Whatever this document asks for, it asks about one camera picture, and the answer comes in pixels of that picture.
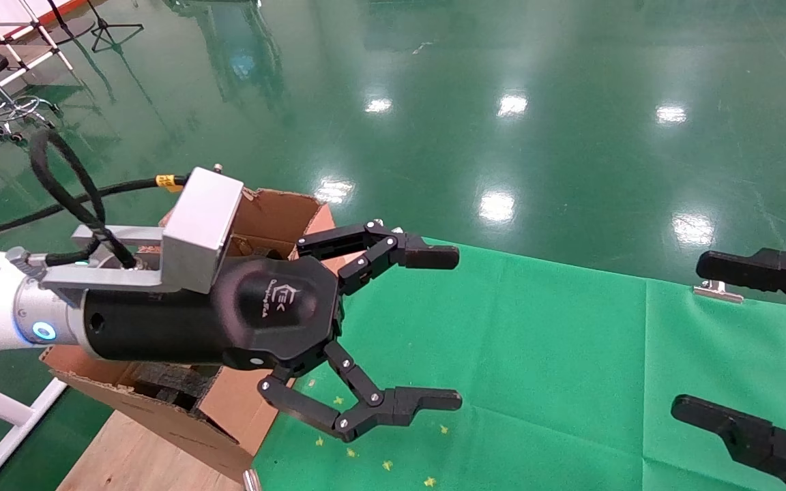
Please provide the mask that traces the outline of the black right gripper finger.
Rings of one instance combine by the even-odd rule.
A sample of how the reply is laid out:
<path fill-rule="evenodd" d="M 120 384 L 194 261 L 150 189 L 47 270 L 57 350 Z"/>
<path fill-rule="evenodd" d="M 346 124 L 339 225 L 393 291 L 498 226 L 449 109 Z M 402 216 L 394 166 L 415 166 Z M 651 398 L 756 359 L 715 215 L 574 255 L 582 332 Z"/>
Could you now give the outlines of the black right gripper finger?
<path fill-rule="evenodd" d="M 693 396 L 677 396 L 671 416 L 717 435 L 731 460 L 786 485 L 786 429 L 771 421 Z"/>
<path fill-rule="evenodd" d="M 780 250 L 760 249 L 752 256 L 703 252 L 696 273 L 704 280 L 786 295 L 786 252 Z"/>

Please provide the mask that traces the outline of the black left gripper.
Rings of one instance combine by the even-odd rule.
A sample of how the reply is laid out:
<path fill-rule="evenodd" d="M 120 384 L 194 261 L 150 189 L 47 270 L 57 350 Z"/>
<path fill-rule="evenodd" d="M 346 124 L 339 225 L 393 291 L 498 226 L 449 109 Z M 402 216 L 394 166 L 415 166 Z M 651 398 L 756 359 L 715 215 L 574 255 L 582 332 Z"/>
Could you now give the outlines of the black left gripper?
<path fill-rule="evenodd" d="M 369 220 L 300 237 L 296 251 L 310 257 L 228 258 L 208 293 L 91 290 L 83 305 L 88 348 L 113 361 L 275 367 L 258 384 L 265 401 L 346 443 L 377 426 L 409 426 L 421 410 L 459 410 L 463 401 L 455 389 L 378 388 L 333 341 L 343 315 L 339 292 L 352 295 L 393 265 L 455 269 L 458 248 L 430 245 L 419 235 Z M 321 263 L 352 254 L 338 276 Z M 287 384 L 290 370 L 309 371 L 323 354 L 358 399 L 343 413 Z"/>

